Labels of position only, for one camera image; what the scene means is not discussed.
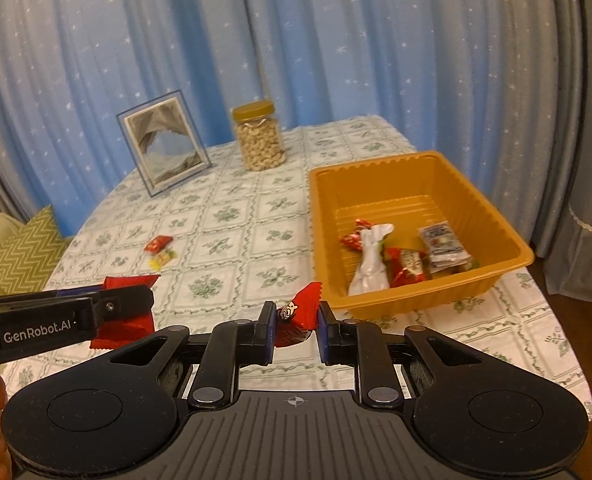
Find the small yellow candy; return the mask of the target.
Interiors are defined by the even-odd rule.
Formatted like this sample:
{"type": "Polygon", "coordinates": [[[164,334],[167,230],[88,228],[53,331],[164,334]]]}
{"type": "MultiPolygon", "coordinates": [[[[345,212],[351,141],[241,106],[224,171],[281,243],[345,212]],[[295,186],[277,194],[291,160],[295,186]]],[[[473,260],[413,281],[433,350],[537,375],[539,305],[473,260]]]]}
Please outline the small yellow candy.
{"type": "Polygon", "coordinates": [[[164,266],[177,258],[177,253],[172,249],[163,249],[150,259],[150,267],[154,271],[160,271],[164,266]]]}

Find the blue star curtain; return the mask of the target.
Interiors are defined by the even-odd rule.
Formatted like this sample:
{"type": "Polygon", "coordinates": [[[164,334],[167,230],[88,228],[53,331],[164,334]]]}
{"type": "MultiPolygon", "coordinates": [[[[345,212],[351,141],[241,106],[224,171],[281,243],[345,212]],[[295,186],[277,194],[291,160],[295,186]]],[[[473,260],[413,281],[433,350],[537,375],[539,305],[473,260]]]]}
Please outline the blue star curtain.
{"type": "Polygon", "coordinates": [[[554,0],[0,0],[0,190],[78,231],[133,170],[118,124],[180,91],[202,141],[270,99],[285,128],[385,118],[521,236],[554,221],[554,0]]]}

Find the white snack packet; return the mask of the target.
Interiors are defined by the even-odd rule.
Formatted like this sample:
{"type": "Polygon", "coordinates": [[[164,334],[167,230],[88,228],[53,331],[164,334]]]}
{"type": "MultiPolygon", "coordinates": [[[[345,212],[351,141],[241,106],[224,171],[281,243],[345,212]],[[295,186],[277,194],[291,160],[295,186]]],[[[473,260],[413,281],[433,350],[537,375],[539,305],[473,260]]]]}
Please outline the white snack packet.
{"type": "Polygon", "coordinates": [[[389,288],[387,270],[383,261],[384,240],[394,232],[394,229],[391,223],[384,223],[359,232],[362,259],[349,284],[349,296],[379,292],[389,288]]]}

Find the dark clear snack packet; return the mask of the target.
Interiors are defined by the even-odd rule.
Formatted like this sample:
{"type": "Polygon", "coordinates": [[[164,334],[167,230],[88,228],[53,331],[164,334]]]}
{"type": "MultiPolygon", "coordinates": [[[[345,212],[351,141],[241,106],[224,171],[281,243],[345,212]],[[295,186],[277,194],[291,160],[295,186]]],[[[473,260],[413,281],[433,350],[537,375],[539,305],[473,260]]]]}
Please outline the dark clear snack packet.
{"type": "Polygon", "coordinates": [[[431,274],[449,269],[468,270],[473,262],[456,232],[447,221],[423,226],[418,230],[427,252],[428,270],[431,274]]]}

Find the green zigzag cushion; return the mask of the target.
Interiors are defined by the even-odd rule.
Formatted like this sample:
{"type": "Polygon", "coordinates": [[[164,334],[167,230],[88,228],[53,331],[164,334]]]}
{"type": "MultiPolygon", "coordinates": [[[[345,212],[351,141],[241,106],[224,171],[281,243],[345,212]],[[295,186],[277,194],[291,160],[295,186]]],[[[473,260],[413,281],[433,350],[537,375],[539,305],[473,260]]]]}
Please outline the green zigzag cushion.
{"type": "Polygon", "coordinates": [[[0,245],[0,289],[5,295],[40,292],[69,240],[62,237],[53,208],[45,206],[0,245]]]}

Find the glass sand picture frame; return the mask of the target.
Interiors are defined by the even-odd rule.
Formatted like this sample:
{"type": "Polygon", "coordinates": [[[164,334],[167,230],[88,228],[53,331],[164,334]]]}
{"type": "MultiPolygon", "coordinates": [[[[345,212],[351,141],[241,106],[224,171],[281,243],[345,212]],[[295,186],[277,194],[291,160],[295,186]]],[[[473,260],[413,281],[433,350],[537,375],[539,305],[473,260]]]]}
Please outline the glass sand picture frame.
{"type": "Polygon", "coordinates": [[[117,120],[151,196],[211,167],[180,90],[125,110],[117,120]]]}

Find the red snack packet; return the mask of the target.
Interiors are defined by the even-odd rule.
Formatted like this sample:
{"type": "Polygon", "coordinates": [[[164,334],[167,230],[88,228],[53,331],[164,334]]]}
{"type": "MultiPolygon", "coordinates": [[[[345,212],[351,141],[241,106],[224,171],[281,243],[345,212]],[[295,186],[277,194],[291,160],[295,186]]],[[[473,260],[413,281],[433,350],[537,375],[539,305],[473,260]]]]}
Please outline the red snack packet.
{"type": "Polygon", "coordinates": [[[362,251],[361,233],[364,230],[370,230],[373,227],[374,227],[374,224],[372,222],[369,222],[369,221],[366,221],[363,219],[356,219],[356,220],[354,220],[354,229],[350,233],[342,236],[339,239],[339,243],[352,249],[352,250],[355,250],[356,252],[361,252],[362,251]]]}

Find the grey lace-trimmed cover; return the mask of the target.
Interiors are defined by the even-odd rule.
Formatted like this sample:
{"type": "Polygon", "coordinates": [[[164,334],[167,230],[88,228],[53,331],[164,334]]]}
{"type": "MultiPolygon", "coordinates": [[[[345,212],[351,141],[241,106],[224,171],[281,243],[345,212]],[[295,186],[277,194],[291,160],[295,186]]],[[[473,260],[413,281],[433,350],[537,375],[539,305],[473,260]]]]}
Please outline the grey lace-trimmed cover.
{"type": "Polygon", "coordinates": [[[592,0],[554,0],[558,102],[531,240],[546,290],[592,301],[592,0]]]}

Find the small red candy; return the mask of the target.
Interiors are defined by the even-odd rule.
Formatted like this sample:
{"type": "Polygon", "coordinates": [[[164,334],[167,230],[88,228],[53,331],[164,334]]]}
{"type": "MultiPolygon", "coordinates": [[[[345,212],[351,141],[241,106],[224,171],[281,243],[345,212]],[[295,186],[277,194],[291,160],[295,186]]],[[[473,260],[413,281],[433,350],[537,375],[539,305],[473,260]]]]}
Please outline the small red candy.
{"type": "Polygon", "coordinates": [[[169,235],[157,235],[145,245],[144,252],[147,252],[150,255],[157,255],[162,252],[173,240],[174,238],[169,235]]]}

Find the orange plastic tray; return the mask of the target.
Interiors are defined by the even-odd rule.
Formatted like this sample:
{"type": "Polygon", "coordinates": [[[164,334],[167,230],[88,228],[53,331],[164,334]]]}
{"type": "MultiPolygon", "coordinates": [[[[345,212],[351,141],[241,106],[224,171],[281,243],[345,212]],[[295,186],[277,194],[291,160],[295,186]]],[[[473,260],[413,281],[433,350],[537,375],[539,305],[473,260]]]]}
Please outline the orange plastic tray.
{"type": "Polygon", "coordinates": [[[313,269],[328,304],[356,318],[425,310],[488,292],[534,253],[496,207],[435,151],[345,162],[309,175],[313,269]],[[420,229],[445,221],[476,262],[442,278],[351,296],[361,256],[342,244],[356,220],[390,223],[385,244],[422,250],[420,229]]]}

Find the floral tablecloth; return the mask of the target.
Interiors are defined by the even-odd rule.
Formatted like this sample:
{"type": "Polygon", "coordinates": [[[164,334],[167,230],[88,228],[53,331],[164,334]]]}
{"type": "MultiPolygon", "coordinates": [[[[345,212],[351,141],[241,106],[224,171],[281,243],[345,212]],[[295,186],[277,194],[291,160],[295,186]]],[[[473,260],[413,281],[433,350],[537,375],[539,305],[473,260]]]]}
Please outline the floral tablecloth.
{"type": "MultiPolygon", "coordinates": [[[[206,174],[157,197],[129,174],[80,229],[49,278],[49,288],[147,274],[147,242],[171,237],[174,258],[153,292],[158,327],[208,333],[221,322],[254,318],[284,304],[313,278],[308,174],[345,160],[409,153],[411,143],[384,118],[362,116],[290,130],[287,163],[244,169],[233,143],[211,148],[206,174]]],[[[564,330],[526,269],[489,292],[408,314],[382,315],[382,330],[423,324],[505,362],[549,378],[592,407],[587,379],[564,330]]]]}

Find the cashew nut jar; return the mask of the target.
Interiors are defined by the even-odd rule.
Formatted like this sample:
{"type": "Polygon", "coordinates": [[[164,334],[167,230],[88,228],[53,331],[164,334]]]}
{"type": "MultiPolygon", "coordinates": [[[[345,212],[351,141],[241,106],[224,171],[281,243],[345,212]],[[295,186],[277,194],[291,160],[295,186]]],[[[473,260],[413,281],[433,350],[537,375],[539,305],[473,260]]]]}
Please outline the cashew nut jar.
{"type": "Polygon", "coordinates": [[[272,169],[286,161],[281,126],[271,101],[255,101],[235,107],[232,118],[247,170],[272,169]]]}

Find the red panda candy packet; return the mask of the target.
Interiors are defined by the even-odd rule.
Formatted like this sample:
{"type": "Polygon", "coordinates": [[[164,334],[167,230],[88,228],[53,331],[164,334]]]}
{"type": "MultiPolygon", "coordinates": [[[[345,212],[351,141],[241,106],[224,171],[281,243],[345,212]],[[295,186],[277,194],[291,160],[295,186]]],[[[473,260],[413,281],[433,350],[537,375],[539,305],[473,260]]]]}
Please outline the red panda candy packet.
{"type": "Polygon", "coordinates": [[[322,297],[322,283],[311,282],[301,289],[285,306],[276,309],[276,348],[300,344],[318,326],[318,311],[322,297]]]}

